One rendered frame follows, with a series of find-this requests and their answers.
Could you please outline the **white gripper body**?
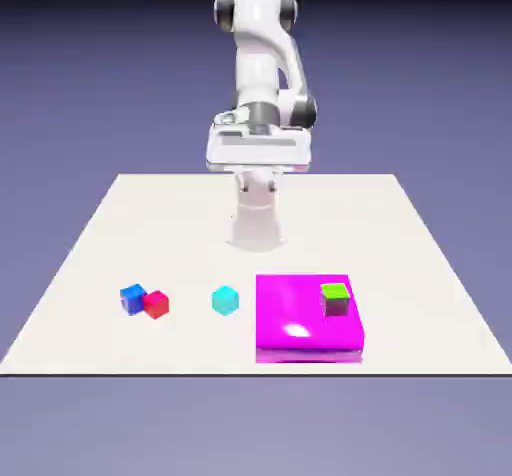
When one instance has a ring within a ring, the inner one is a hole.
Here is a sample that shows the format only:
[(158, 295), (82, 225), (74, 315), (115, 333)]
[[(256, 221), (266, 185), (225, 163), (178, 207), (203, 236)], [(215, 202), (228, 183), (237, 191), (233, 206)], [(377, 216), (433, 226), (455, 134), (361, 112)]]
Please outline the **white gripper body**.
[(212, 125), (206, 163), (217, 172), (268, 167), (281, 172), (307, 171), (311, 163), (311, 133), (307, 129), (265, 126), (263, 133), (248, 124)]

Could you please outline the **small cyan cube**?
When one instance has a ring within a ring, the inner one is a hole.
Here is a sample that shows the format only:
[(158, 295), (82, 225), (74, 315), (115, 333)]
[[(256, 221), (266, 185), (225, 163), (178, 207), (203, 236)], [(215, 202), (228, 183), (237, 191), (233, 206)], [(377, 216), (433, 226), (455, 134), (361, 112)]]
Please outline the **small cyan cube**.
[(212, 293), (212, 309), (217, 313), (228, 316), (239, 308), (239, 293), (229, 287), (221, 286)]

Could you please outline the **small green cube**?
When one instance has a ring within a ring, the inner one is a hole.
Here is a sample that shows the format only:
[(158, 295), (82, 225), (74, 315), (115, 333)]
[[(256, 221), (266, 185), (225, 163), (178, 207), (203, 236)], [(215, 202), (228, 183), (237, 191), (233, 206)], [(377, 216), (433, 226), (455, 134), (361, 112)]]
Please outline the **small green cube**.
[(350, 293), (343, 282), (321, 285), (321, 304), (326, 317), (347, 316)]

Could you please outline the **small red cube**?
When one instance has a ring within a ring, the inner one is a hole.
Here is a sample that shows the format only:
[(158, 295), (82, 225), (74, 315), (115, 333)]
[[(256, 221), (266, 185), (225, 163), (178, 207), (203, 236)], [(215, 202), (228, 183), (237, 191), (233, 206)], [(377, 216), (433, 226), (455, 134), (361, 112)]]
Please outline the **small red cube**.
[(169, 298), (165, 293), (155, 290), (143, 297), (143, 306), (148, 316), (158, 319), (169, 312)]

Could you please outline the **small blue cube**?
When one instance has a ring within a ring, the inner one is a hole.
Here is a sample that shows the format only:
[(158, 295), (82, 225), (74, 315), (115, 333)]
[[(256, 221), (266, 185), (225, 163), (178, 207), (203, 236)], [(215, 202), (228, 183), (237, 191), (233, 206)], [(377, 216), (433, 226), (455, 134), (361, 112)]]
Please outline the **small blue cube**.
[(120, 290), (120, 299), (123, 309), (130, 316), (144, 310), (144, 297), (147, 292), (140, 284), (134, 284)]

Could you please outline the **large magenta box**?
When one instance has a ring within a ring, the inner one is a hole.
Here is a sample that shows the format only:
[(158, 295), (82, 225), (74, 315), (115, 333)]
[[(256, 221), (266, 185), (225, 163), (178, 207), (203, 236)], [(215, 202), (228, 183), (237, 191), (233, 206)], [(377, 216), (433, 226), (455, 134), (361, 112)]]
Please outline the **large magenta box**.
[[(348, 315), (326, 317), (321, 285), (337, 282), (350, 293)], [(258, 363), (361, 362), (365, 332), (349, 276), (257, 275), (255, 336)]]

